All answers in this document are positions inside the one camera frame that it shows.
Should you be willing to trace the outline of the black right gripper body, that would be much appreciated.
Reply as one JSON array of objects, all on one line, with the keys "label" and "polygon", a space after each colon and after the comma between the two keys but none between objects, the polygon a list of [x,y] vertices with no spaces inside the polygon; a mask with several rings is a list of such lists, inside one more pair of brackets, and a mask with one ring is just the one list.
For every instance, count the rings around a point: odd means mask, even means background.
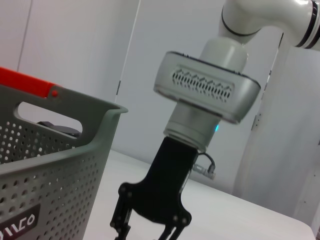
[{"label": "black right gripper body", "polygon": [[165,137],[144,179],[122,183],[118,193],[127,193],[132,211],[151,222],[189,225],[192,216],[181,195],[197,157],[196,148]]}]

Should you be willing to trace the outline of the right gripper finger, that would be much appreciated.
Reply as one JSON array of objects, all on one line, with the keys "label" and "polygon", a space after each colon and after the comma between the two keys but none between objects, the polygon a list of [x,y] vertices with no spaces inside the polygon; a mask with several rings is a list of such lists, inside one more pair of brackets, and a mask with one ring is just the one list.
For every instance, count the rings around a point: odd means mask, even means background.
[{"label": "right gripper finger", "polygon": [[114,209],[110,226],[116,230],[118,236],[115,239],[126,239],[130,231],[129,220],[132,213],[131,198],[125,192],[119,194],[117,204]]},{"label": "right gripper finger", "polygon": [[174,224],[166,224],[164,231],[159,237],[159,240],[177,240],[187,223],[176,222]]}]

